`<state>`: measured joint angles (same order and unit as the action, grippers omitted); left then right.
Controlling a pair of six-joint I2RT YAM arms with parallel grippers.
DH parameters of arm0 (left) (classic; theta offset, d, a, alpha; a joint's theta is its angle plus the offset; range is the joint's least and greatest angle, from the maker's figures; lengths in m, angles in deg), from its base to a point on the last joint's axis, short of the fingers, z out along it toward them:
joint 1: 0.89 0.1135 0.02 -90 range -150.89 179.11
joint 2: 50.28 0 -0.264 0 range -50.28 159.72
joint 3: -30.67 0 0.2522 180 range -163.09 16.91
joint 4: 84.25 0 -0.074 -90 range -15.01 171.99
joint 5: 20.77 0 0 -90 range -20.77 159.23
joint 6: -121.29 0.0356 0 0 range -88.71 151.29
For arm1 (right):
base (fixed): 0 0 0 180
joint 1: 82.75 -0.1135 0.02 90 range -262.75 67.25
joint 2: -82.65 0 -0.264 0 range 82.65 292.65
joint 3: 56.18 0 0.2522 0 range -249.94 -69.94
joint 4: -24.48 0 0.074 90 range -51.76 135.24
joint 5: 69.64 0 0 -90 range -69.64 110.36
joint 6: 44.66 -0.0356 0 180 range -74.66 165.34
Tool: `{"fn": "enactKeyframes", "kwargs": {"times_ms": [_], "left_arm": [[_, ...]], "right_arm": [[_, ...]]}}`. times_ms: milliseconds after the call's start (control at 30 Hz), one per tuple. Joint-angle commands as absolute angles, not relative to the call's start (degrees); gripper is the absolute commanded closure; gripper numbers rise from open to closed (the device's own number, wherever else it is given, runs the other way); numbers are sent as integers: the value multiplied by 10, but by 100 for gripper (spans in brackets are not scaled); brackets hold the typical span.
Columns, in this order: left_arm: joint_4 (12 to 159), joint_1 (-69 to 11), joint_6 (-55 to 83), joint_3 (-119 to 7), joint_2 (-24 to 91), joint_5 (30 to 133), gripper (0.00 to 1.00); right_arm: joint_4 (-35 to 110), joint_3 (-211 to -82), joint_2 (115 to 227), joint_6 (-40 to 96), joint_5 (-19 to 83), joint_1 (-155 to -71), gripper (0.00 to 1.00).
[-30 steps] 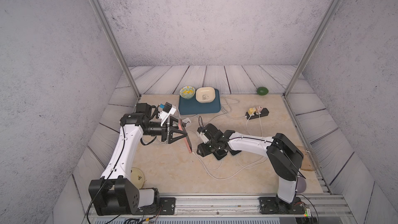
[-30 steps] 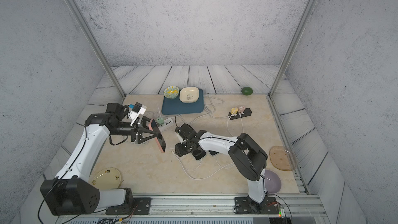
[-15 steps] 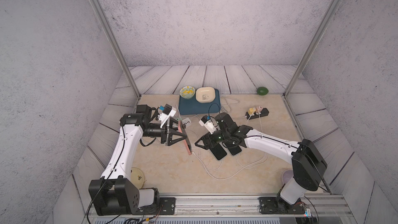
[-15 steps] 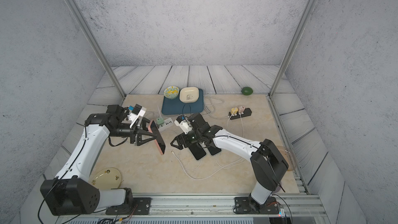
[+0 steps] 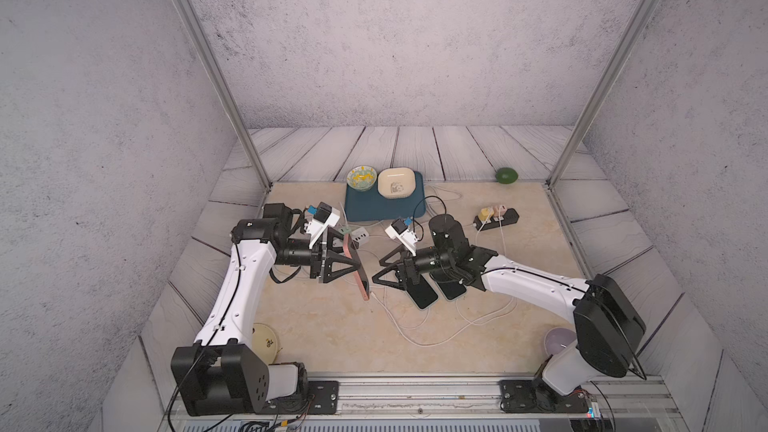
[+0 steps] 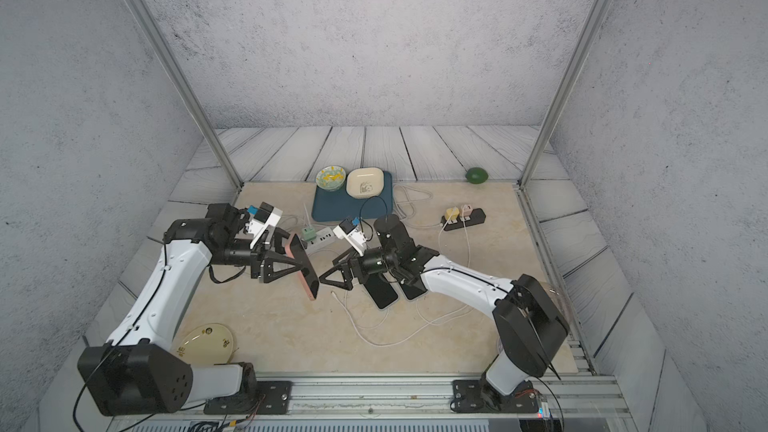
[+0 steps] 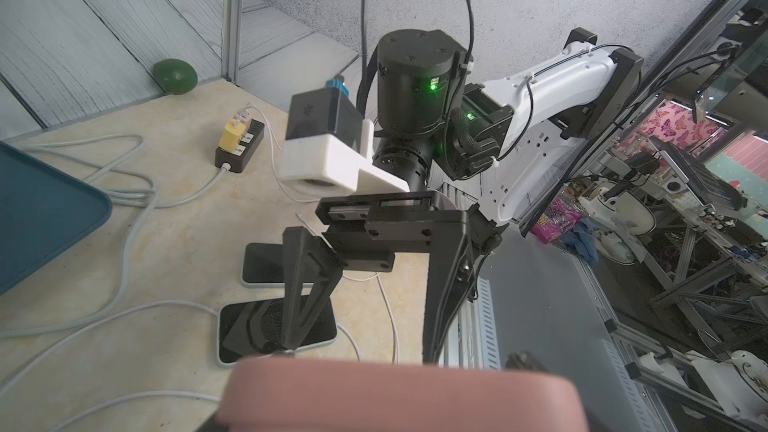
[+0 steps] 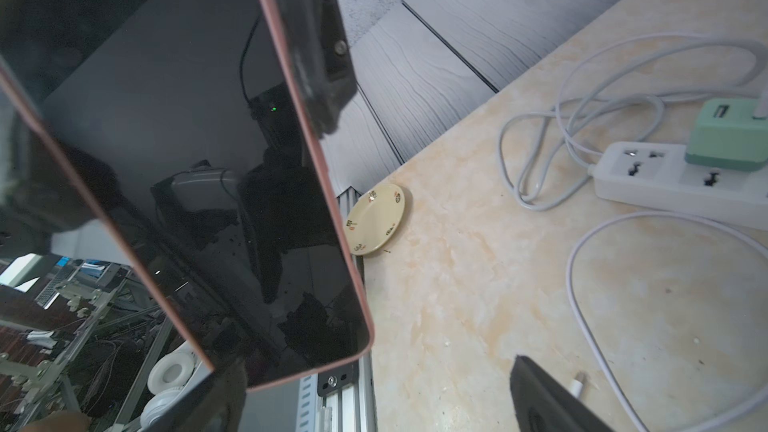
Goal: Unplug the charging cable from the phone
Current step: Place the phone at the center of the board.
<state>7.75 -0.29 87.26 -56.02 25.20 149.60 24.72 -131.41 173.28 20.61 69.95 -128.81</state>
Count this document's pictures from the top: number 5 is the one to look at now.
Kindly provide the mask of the pink case phone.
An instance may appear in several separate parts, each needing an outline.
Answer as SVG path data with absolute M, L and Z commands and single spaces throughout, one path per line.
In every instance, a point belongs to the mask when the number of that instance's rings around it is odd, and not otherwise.
M 345 256 L 352 261 L 351 263 L 351 267 L 353 269 L 352 274 L 354 276 L 355 283 L 359 288 L 362 299 L 364 301 L 369 301 L 370 300 L 370 282 L 369 282 L 369 279 L 367 278 L 367 274 L 364 270 L 363 263 L 360 259 L 357 243 L 351 238 L 350 235 L 347 235 L 344 238 L 343 250 L 344 250 Z

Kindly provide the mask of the black phone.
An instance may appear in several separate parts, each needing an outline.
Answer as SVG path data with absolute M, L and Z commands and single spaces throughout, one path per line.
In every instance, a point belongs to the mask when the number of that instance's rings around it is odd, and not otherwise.
M 438 300 L 438 294 L 427 279 L 420 277 L 418 281 L 412 278 L 405 280 L 406 292 L 419 310 L 429 308 Z

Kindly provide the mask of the light green case phone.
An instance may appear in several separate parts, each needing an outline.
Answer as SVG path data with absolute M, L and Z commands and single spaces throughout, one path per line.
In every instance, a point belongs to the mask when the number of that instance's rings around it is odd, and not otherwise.
M 438 285 L 447 301 L 454 301 L 467 292 L 467 288 L 458 281 L 437 277 L 433 277 L 432 280 Z

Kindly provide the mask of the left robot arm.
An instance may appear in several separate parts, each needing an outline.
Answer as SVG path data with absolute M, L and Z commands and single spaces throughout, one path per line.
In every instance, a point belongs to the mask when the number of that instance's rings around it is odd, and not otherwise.
M 324 202 L 305 210 L 269 203 L 262 217 L 233 227 L 227 273 L 209 318 L 193 344 L 177 348 L 170 363 L 176 381 L 172 397 L 189 415 L 306 410 L 311 389 L 305 366 L 267 364 L 253 349 L 253 326 L 266 283 L 277 279 L 277 265 L 296 272 L 308 268 L 322 283 L 353 274 L 362 291 L 369 291 L 350 240 L 335 228 L 340 218 Z

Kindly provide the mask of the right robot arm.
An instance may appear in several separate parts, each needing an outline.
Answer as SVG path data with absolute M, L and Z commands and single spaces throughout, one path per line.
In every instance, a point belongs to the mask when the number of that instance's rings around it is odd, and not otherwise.
M 547 310 L 571 323 L 576 338 L 548 358 L 533 380 L 550 395 L 568 396 L 598 376 L 647 377 L 639 357 L 646 325 L 618 283 L 597 274 L 591 279 L 548 273 L 473 245 L 450 214 L 428 223 L 432 246 L 421 248 L 409 219 L 397 219 L 385 230 L 398 247 L 380 261 L 374 283 L 412 291 L 423 276 L 510 296 Z

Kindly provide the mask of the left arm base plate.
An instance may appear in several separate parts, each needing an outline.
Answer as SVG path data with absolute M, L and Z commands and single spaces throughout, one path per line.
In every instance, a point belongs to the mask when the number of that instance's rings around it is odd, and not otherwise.
M 262 415 L 334 415 L 337 412 L 340 383 L 310 380 L 300 384 L 291 396 L 267 401 Z

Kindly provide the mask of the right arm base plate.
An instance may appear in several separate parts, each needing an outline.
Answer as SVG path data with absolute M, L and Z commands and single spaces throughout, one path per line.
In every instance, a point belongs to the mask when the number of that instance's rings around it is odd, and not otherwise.
M 591 409 L 580 389 L 561 396 L 538 380 L 501 380 L 498 385 L 504 413 L 587 414 Z

